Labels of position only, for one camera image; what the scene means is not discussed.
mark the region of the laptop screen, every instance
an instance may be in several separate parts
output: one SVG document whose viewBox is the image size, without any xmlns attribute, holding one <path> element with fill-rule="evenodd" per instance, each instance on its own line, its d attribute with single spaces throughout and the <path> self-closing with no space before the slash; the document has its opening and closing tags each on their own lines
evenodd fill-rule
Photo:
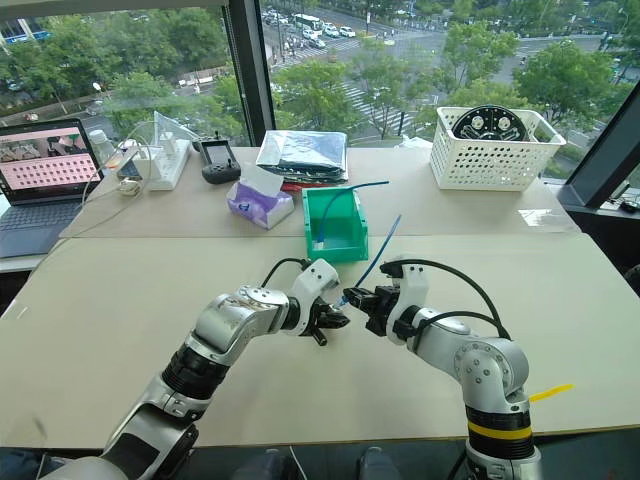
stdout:
<svg viewBox="0 0 640 480">
<path fill-rule="evenodd" d="M 0 129 L 0 186 L 12 203 L 82 195 L 102 179 L 97 167 L 77 120 Z"/>
</svg>

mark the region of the bus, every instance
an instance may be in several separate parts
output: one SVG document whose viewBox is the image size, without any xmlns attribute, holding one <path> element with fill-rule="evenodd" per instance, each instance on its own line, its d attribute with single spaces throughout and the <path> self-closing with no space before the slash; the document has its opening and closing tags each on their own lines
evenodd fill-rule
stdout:
<svg viewBox="0 0 640 480">
<path fill-rule="evenodd" d="M 316 35 L 322 35 L 322 27 L 324 26 L 322 20 L 318 17 L 312 17 L 311 15 L 305 15 L 303 13 L 296 13 L 293 16 L 293 21 L 296 27 L 313 30 Z"/>
</svg>

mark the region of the crosswalk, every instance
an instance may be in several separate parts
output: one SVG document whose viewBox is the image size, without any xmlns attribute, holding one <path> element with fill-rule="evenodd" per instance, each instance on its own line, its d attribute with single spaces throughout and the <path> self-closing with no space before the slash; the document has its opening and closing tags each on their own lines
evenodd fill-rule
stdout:
<svg viewBox="0 0 640 480">
<path fill-rule="evenodd" d="M 351 83 L 343 82 L 342 88 L 344 89 L 345 95 L 349 99 L 349 102 L 359 110 L 367 119 L 371 125 L 374 125 L 373 118 L 376 119 L 376 123 L 378 125 L 382 124 L 384 119 L 383 112 L 373 112 L 372 116 L 372 108 L 371 105 L 366 103 L 364 100 L 364 94 L 362 90 L 357 88 Z M 402 118 L 402 113 L 395 108 L 392 108 L 389 112 L 389 120 L 387 126 L 387 135 L 396 135 L 398 133 L 398 128 L 400 127 L 400 120 Z M 413 120 L 413 115 L 411 113 L 405 113 L 404 120 L 402 122 L 402 133 L 406 133 L 411 127 L 411 122 Z M 423 130 L 424 127 L 419 127 L 416 129 L 416 132 Z"/>
<path fill-rule="evenodd" d="M 304 60 L 306 58 L 310 58 L 310 57 L 317 57 L 318 55 L 326 55 L 328 54 L 330 51 L 332 51 L 332 49 L 335 49 L 336 52 L 342 51 L 342 50 L 351 50 L 352 48 L 357 48 L 358 46 L 360 46 L 360 40 L 357 39 L 348 39 L 348 40 L 344 40 L 342 42 L 331 42 L 331 43 L 327 43 L 326 48 L 314 48 L 314 47 L 306 47 L 302 50 L 300 50 L 299 48 L 295 49 L 295 57 L 292 56 L 291 54 L 286 56 L 286 59 L 284 61 L 284 63 L 279 62 L 277 64 L 275 64 L 273 67 L 276 69 L 282 69 L 282 68 L 287 68 L 290 67 L 292 65 L 298 65 L 302 62 L 304 62 Z"/>
</svg>

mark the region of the black cable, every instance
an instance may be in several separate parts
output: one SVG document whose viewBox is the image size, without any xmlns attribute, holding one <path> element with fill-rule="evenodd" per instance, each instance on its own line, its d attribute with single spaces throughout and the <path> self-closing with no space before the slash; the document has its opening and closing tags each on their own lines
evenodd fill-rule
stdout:
<svg viewBox="0 0 640 480">
<path fill-rule="evenodd" d="M 300 268 L 302 268 L 303 270 L 309 266 L 309 262 L 307 260 L 303 260 L 302 258 L 283 258 L 282 260 L 279 260 L 278 263 L 276 263 L 273 266 L 273 268 L 271 269 L 271 271 L 267 275 L 267 278 L 264 279 L 264 281 L 262 282 L 262 285 L 260 285 L 260 287 L 262 287 L 262 288 L 266 287 L 267 283 L 271 279 L 271 276 L 274 273 L 276 273 L 276 270 L 278 270 L 278 268 L 280 268 L 280 265 L 282 265 L 283 263 L 287 263 L 287 262 L 298 263 L 300 265 Z"/>
<path fill-rule="evenodd" d="M 445 265 L 444 263 L 438 263 L 438 262 L 433 262 L 431 260 L 422 260 L 422 259 L 393 260 L 391 262 L 385 262 L 382 265 L 382 267 L 392 266 L 392 265 L 400 265 L 400 266 L 411 265 L 411 264 L 426 265 L 428 267 L 439 268 L 440 270 L 449 272 L 455 275 L 456 277 L 459 277 L 465 282 L 467 282 L 469 285 L 471 285 L 471 287 L 473 287 L 473 289 L 476 292 L 480 294 L 482 299 L 485 301 L 485 303 L 487 304 L 487 307 L 489 307 L 489 311 L 491 312 L 491 316 L 493 317 L 493 319 L 498 323 L 498 325 L 502 325 L 502 322 L 500 321 L 500 315 L 498 315 L 498 310 L 496 309 L 495 305 L 489 298 L 489 295 L 487 295 L 487 292 L 485 292 L 480 285 L 478 285 L 475 281 L 473 281 L 471 277 L 462 273 L 460 270 L 450 267 L 449 265 Z"/>
<path fill-rule="evenodd" d="M 479 318 L 480 320 L 484 320 L 485 322 L 490 323 L 491 325 L 496 327 L 496 330 L 498 330 L 498 335 L 500 336 L 500 338 L 506 338 L 507 340 L 511 340 L 511 336 L 509 335 L 509 332 L 507 332 L 507 329 L 504 328 L 502 325 L 498 325 L 496 321 L 490 316 L 484 315 L 483 313 L 468 312 L 465 310 L 456 310 L 453 312 L 440 313 L 435 317 L 431 317 L 429 319 L 425 318 L 421 320 L 420 324 L 418 325 L 418 328 L 416 329 L 416 336 L 415 336 L 416 341 L 413 344 L 413 351 L 415 352 L 418 349 L 418 346 L 420 345 L 420 336 L 422 335 L 422 332 L 424 331 L 425 328 L 437 322 L 438 320 L 442 320 L 443 318 L 449 318 L 449 317 Z"/>
<path fill-rule="evenodd" d="M 467 456 L 467 450 L 463 448 L 462 452 L 460 452 L 460 455 L 458 456 L 458 459 L 456 460 L 456 463 L 454 463 L 453 467 L 451 467 L 451 470 L 449 471 L 449 475 L 447 475 L 447 480 L 453 480 L 454 478 L 456 478 L 456 473 L 458 473 L 458 470 L 460 470 L 460 467 L 462 466 L 462 462 L 464 462 L 464 459 L 466 456 Z"/>
</svg>

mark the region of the laptop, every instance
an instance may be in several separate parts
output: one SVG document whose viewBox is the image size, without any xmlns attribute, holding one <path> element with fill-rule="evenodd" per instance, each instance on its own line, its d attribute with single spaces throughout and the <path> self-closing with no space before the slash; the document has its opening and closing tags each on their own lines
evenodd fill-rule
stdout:
<svg viewBox="0 0 640 480">
<path fill-rule="evenodd" d="M 0 258 L 47 253 L 102 178 L 78 119 L 0 128 Z"/>
</svg>

